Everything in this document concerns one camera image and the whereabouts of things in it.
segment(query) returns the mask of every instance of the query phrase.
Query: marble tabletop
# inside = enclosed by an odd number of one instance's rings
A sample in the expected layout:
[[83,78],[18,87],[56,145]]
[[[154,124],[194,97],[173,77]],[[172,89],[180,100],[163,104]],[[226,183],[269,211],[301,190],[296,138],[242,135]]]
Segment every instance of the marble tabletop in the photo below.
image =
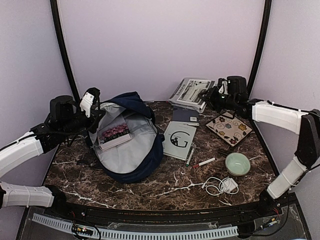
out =
[[[156,115],[156,126],[164,132],[172,118],[172,106],[167,102],[148,104]],[[217,116],[207,107],[199,115],[200,126],[194,137],[197,147],[191,165],[216,157],[210,164],[186,167],[184,161],[164,156],[160,166],[142,182],[123,184],[104,173],[83,137],[78,137],[71,147],[65,143],[59,147],[44,184],[57,186],[70,203],[121,210],[203,210],[258,201],[259,193],[275,179],[263,147],[253,131],[230,148],[205,126]],[[201,188],[209,177],[231,177],[225,167],[226,158],[217,153],[219,148],[242,153],[250,160],[250,172],[233,177],[239,186],[237,194],[211,196]]]

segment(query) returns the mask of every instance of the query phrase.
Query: white wall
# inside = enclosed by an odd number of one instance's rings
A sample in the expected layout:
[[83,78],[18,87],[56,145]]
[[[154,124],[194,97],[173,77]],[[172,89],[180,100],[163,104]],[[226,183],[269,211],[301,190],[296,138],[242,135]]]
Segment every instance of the white wall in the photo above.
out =
[[167,100],[184,77],[249,77],[264,0],[59,0],[82,94]]
[[[300,109],[320,109],[320,1],[273,1],[265,47],[252,97]],[[298,137],[267,124],[259,129],[280,170],[292,159]],[[320,239],[320,169],[295,188],[313,239]]]
[[[49,0],[0,1],[0,146],[43,122],[49,102],[70,95]],[[2,181],[42,184],[53,151],[7,173]],[[14,240],[23,207],[0,209],[0,239]]]

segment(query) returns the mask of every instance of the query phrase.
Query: backpack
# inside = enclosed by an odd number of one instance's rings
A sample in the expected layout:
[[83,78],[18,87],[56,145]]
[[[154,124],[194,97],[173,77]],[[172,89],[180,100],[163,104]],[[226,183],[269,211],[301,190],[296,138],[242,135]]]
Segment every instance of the backpack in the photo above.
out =
[[[97,131],[89,139],[105,173],[120,183],[134,183],[148,177],[160,164],[163,155],[163,134],[155,126],[155,114],[137,92],[120,94],[100,104],[105,111]],[[122,115],[132,139],[102,151],[99,130]]]

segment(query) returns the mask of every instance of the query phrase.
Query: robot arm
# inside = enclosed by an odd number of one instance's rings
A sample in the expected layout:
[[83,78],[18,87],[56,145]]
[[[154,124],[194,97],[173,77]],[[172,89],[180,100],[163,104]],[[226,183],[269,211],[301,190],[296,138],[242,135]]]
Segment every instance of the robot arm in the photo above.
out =
[[[10,170],[54,149],[69,136],[85,132],[94,133],[104,111],[92,109],[98,102],[100,91],[87,90],[77,111],[71,96],[58,96],[50,101],[50,114],[44,123],[33,127],[18,140],[0,149],[0,178]],[[51,207],[65,199],[65,195],[55,186],[20,186],[0,181],[0,208],[9,206]]]
[[302,111],[261,99],[249,100],[246,85],[244,77],[220,78],[217,86],[200,93],[199,97],[218,113],[232,110],[242,118],[268,123],[299,135],[292,161],[260,194],[260,199],[276,200],[295,186],[320,157],[320,111]]

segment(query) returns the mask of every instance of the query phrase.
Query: marker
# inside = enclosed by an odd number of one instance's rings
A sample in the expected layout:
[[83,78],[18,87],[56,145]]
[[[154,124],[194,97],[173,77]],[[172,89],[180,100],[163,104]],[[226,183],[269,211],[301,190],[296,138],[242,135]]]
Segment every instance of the marker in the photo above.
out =
[[202,165],[211,163],[211,162],[213,162],[214,160],[216,160],[215,157],[214,157],[214,158],[211,158],[211,159],[208,159],[208,160],[206,160],[206,161],[200,162],[200,163],[198,163],[197,165],[194,165],[193,168],[196,169],[196,168],[198,168],[198,167],[200,167],[200,166],[202,166]]
[[192,158],[192,155],[194,154],[194,151],[195,151],[195,146],[192,147],[192,150],[190,152],[190,155],[189,155],[189,158],[188,158],[188,161],[186,161],[186,166],[189,167],[189,163],[191,161],[191,158]]

